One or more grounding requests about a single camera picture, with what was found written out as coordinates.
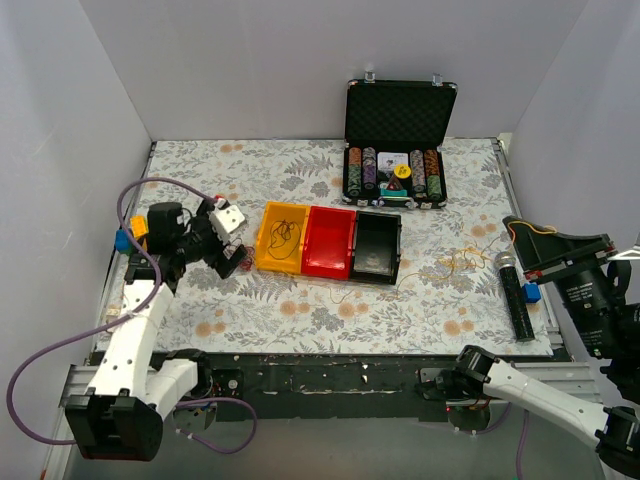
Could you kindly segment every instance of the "black microphone handle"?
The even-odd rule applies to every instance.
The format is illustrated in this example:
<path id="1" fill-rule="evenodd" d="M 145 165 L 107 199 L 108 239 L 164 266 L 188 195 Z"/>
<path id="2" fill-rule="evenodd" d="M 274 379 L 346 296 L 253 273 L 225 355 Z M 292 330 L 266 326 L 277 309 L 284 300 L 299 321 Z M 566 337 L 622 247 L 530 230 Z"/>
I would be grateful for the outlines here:
<path id="1" fill-rule="evenodd" d="M 516 333 L 516 340 L 518 342 L 534 340 L 536 337 L 533 334 L 533 327 L 531 326 L 527 304 L 524 301 L 524 293 L 522 293 L 522 288 L 520 287 L 520 280 L 518 279 L 516 268 L 502 267 L 499 273 L 502 288 L 504 289 L 507 299 L 507 307 L 511 315 L 511 323 Z"/>

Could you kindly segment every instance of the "cable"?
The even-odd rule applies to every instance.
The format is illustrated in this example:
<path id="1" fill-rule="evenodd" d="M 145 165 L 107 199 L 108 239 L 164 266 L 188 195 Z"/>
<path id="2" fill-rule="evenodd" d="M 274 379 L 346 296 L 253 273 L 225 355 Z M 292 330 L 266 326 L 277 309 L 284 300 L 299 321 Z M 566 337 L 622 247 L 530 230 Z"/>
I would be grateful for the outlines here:
<path id="1" fill-rule="evenodd" d="M 404 277 L 402 277 L 402 279 L 400 280 L 400 282 L 398 282 L 398 285 L 396 286 L 396 298 L 399 298 L 399 296 L 400 296 L 400 286 L 409 277 L 413 277 L 413 276 L 418 275 L 420 277 L 428 278 L 430 280 L 444 281 L 444 280 L 448 280 L 449 278 L 453 277 L 453 274 L 455 273 L 456 268 L 478 268 L 479 265 L 476 263 L 475 260 L 473 260 L 473 263 L 470 262 L 470 261 L 467 261 L 467 253 L 470 253 L 472 255 L 476 255 L 476 256 L 480 257 L 482 259 L 482 267 L 481 268 L 485 268 L 486 265 L 487 265 L 486 261 L 487 260 L 491 260 L 491 259 L 486 257 L 484 255 L 484 252 L 486 250 L 488 250 L 489 248 L 491 248 L 493 243 L 496 240 L 498 240 L 499 238 L 500 237 L 494 238 L 491 241 L 491 243 L 489 243 L 489 245 L 487 245 L 485 248 L 483 248 L 480 251 L 477 250 L 477 249 L 474 249 L 472 247 L 459 248 L 458 250 L 454 250 L 454 252 L 451 254 L 451 259 L 450 260 L 444 260 L 444 258 L 439 258 L 437 260 L 438 263 L 440 263 L 441 265 L 444 265 L 445 267 L 450 267 L 451 268 L 449 273 L 447 275 L 445 275 L 445 276 L 431 275 L 429 273 L 424 273 L 424 272 L 414 272 L 414 273 L 410 273 L 409 275 L 405 275 Z M 463 254 L 463 258 L 466 261 L 466 263 L 459 264 L 459 263 L 456 262 L 456 256 L 458 256 L 461 253 Z"/>
<path id="2" fill-rule="evenodd" d="M 478 405 L 478 403 L 480 403 L 480 400 L 484 400 L 484 405 Z M 469 410 L 484 410 L 489 406 L 489 403 L 491 403 L 491 400 L 493 400 L 493 397 L 486 397 L 486 398 L 478 397 L 472 405 L 469 405 L 466 408 L 468 408 Z"/>
<path id="3" fill-rule="evenodd" d="M 271 250 L 273 249 L 284 247 L 292 238 L 291 231 L 296 228 L 298 229 L 298 238 L 295 242 L 293 242 L 293 248 L 291 249 L 291 251 L 284 257 L 276 257 L 273 253 L 271 253 Z M 300 231 L 300 226 L 295 222 L 287 222 L 286 220 L 273 222 L 269 234 L 271 235 L 271 244 L 269 244 L 269 247 L 267 247 L 267 253 L 271 255 L 274 260 L 286 260 L 287 258 L 289 258 L 298 249 L 300 241 L 302 240 L 302 232 Z M 280 236 L 280 241 L 282 241 L 280 245 L 278 245 L 278 236 Z"/>
<path id="4" fill-rule="evenodd" d="M 499 428 L 500 425 L 502 425 L 505 422 L 510 412 L 511 412 L 511 403 L 508 403 L 507 408 L 504 409 L 504 412 L 502 412 L 502 415 L 500 415 L 498 420 L 496 420 L 495 423 L 493 423 L 492 425 L 489 425 L 484 430 L 477 430 L 476 435 L 486 435 L 487 433 L 491 433 L 497 428 Z M 463 430 L 463 432 L 469 435 L 473 435 L 473 432 L 468 432 L 466 430 Z"/>
<path id="5" fill-rule="evenodd" d="M 325 287 L 327 287 L 327 288 L 329 289 L 329 299 L 331 300 L 331 303 L 333 303 L 334 305 L 341 305 L 341 304 L 342 304 L 342 302 L 344 302 L 344 301 L 345 301 L 345 299 L 355 291 L 355 290 L 349 290 L 347 293 L 345 293 L 345 294 L 342 296 L 342 298 L 340 299 L 340 301 L 339 301 L 339 302 L 336 302 L 336 301 L 333 299 L 333 290 L 331 290 L 331 287 L 329 287 L 328 285 L 323 285 L 323 286 L 325 286 Z"/>
<path id="6" fill-rule="evenodd" d="M 524 411 L 524 418 L 522 420 L 522 433 L 520 434 L 520 442 L 518 443 L 518 453 L 516 454 L 516 476 L 518 480 L 524 480 L 522 475 L 522 454 L 524 453 L 524 446 L 527 442 L 527 433 L 529 431 L 529 410 Z"/>
<path id="7" fill-rule="evenodd" d="M 533 230 L 534 232 L 540 234 L 540 235 L 553 235 L 558 233 L 558 229 L 556 227 L 554 227 L 553 225 L 545 225 L 543 228 L 545 228 L 545 231 L 542 230 L 538 230 L 536 227 L 534 227 L 533 225 L 531 225 L 528 222 L 525 222 L 523 220 L 513 220 L 509 223 L 507 223 L 507 228 L 509 229 L 509 231 L 511 232 L 511 244 L 514 244 L 516 242 L 516 231 L 511 228 L 511 225 L 514 224 L 521 224 L 521 225 L 526 225 L 527 227 L 529 227 L 531 230 Z"/>
<path id="8" fill-rule="evenodd" d="M 211 403 L 218 403 L 218 402 L 235 403 L 236 405 L 243 406 L 244 408 L 249 410 L 249 413 L 251 413 L 251 416 L 253 417 L 253 425 L 251 427 L 251 432 L 249 432 L 249 435 L 247 436 L 247 438 L 240 445 L 238 445 L 235 448 L 219 447 L 214 443 L 211 443 L 209 440 L 206 440 L 205 438 L 199 435 L 196 435 L 195 433 L 191 433 L 188 430 L 177 428 L 176 431 L 178 431 L 179 433 L 182 433 L 183 435 L 186 435 L 188 438 L 193 439 L 198 443 L 201 443 L 202 445 L 213 450 L 214 452 L 222 453 L 225 455 L 237 453 L 240 450 L 244 449 L 247 445 L 249 445 L 249 443 L 251 443 L 251 440 L 253 440 L 253 437 L 256 434 L 256 429 L 258 428 L 258 414 L 254 410 L 254 408 L 251 405 L 249 405 L 247 402 L 245 402 L 244 400 L 240 400 L 239 398 L 210 397 L 210 398 L 203 398 L 199 400 L 188 400 L 186 402 L 178 402 L 178 404 L 176 405 L 176 409 L 188 408 L 194 405 L 202 405 L 203 403 L 211 404 Z"/>
<path id="9" fill-rule="evenodd" d="M 55 440 L 53 438 L 43 437 L 43 436 L 39 435 L 38 433 L 34 432 L 33 430 L 31 430 L 29 427 L 27 427 L 27 425 L 25 425 L 25 423 L 22 421 L 22 419 L 18 415 L 18 412 L 16 411 L 16 408 L 15 408 L 15 404 L 13 402 L 13 392 L 14 392 L 15 387 L 16 387 L 16 382 L 18 381 L 18 378 L 20 378 L 20 375 L 22 375 L 22 372 L 29 365 L 31 365 L 34 361 L 36 361 L 40 357 L 46 355 L 47 353 L 50 353 L 50 352 L 52 352 L 54 350 L 57 350 L 58 348 L 70 345 L 70 344 L 72 344 L 74 342 L 83 340 L 85 338 L 91 337 L 91 336 L 93 336 L 93 335 L 95 335 L 97 333 L 105 332 L 106 330 L 108 330 L 110 328 L 115 328 L 115 327 L 117 327 L 119 325 L 122 325 L 127 320 L 130 320 L 131 318 L 133 318 L 134 314 L 140 312 L 147 305 L 149 305 L 151 300 L 153 300 L 153 297 L 155 297 L 155 295 L 158 293 L 158 290 L 160 290 L 160 286 L 162 285 L 162 276 L 161 276 L 161 272 L 160 272 L 160 266 L 158 265 L 158 262 L 156 262 L 156 260 L 151 255 L 149 255 L 142 248 L 142 246 L 136 241 L 136 239 L 133 237 L 133 235 L 131 234 L 131 232 L 127 228 L 127 225 L 126 225 L 125 219 L 124 219 L 124 214 L 122 213 L 122 204 L 123 204 L 124 197 L 126 196 L 126 194 L 129 193 L 129 191 L 132 190 L 133 188 L 138 187 L 138 186 L 140 186 L 140 185 L 142 185 L 144 183 L 147 183 L 147 182 L 171 183 L 173 185 L 177 185 L 179 187 L 182 187 L 182 188 L 188 190 L 189 192 L 193 193 L 194 195 L 202 197 L 205 200 L 210 199 L 210 197 L 208 195 L 205 195 L 204 193 L 196 190 L 195 188 L 187 185 L 186 183 L 182 183 L 182 182 L 180 182 L 178 180 L 173 180 L 171 178 L 163 178 L 163 177 L 141 178 L 139 180 L 131 182 L 129 185 L 127 185 L 122 190 L 122 192 L 120 192 L 120 195 L 118 196 L 118 204 L 116 206 L 116 212 L 117 212 L 117 215 L 118 215 L 118 222 L 120 223 L 120 227 L 124 231 L 125 235 L 129 239 L 129 242 L 131 242 L 131 245 L 133 245 L 133 247 L 138 252 L 140 252 L 140 254 L 144 258 L 146 258 L 147 261 L 149 262 L 149 264 L 153 267 L 153 272 L 154 272 L 154 276 L 155 276 L 155 279 L 154 279 L 155 283 L 154 283 L 153 289 L 151 290 L 151 292 L 149 293 L 147 298 L 142 300 L 142 302 L 140 302 L 140 304 L 136 308 L 134 308 L 131 312 L 128 312 L 128 313 L 124 314 L 123 316 L 121 316 L 117 320 L 114 320 L 111 323 L 108 323 L 108 324 L 93 328 L 91 330 L 87 330 L 86 332 L 79 333 L 77 335 L 74 335 L 72 337 L 67 338 L 66 340 L 60 340 L 59 342 L 53 343 L 53 344 L 49 345 L 48 347 L 45 347 L 45 348 L 43 348 L 41 350 L 38 350 L 36 353 L 34 353 L 29 358 L 27 358 L 24 362 L 22 362 L 18 366 L 18 368 L 16 368 L 16 371 L 13 372 L 13 375 L 11 375 L 11 379 L 9 380 L 9 384 L 7 385 L 7 395 L 6 395 L 7 410 L 9 412 L 9 416 L 11 417 L 11 420 L 13 420 L 13 423 L 15 423 L 16 426 L 22 431 L 22 433 L 24 433 L 25 435 L 27 435 L 28 437 L 32 438 L 33 440 L 35 440 L 37 442 L 44 443 L 44 444 L 47 444 L 47 445 L 74 445 L 76 443 L 74 440 Z"/>

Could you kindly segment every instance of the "case lid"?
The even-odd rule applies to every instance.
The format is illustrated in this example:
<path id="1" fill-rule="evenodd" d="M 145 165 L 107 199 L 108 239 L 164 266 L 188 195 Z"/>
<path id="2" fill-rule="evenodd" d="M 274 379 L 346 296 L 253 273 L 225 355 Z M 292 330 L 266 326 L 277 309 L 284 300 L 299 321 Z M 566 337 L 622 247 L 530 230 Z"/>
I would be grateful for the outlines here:
<path id="1" fill-rule="evenodd" d="M 345 139 L 349 143 L 441 145 L 456 100 L 455 83 L 349 82 Z"/>

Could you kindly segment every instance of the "black bin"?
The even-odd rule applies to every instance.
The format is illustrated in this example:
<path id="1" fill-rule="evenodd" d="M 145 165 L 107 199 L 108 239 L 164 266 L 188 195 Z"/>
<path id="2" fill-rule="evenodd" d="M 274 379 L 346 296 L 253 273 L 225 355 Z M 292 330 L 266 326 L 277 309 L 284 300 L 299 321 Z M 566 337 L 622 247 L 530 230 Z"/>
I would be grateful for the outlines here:
<path id="1" fill-rule="evenodd" d="M 395 285 L 401 230 L 400 215 L 357 212 L 349 278 Z"/>

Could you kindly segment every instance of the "plastic storage bin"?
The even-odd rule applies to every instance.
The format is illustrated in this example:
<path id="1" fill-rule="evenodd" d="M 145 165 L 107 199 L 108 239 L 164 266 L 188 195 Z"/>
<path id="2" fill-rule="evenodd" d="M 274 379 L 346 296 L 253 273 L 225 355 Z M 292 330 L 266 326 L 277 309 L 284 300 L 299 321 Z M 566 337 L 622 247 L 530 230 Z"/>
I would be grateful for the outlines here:
<path id="1" fill-rule="evenodd" d="M 350 278 L 394 285 L 400 265 L 401 229 L 399 215 L 358 212 Z"/>
<path id="2" fill-rule="evenodd" d="M 310 207 L 267 202 L 256 242 L 256 267 L 299 274 Z"/>
<path id="3" fill-rule="evenodd" d="M 302 254 L 302 274 L 346 280 L 356 212 L 311 207 Z"/>

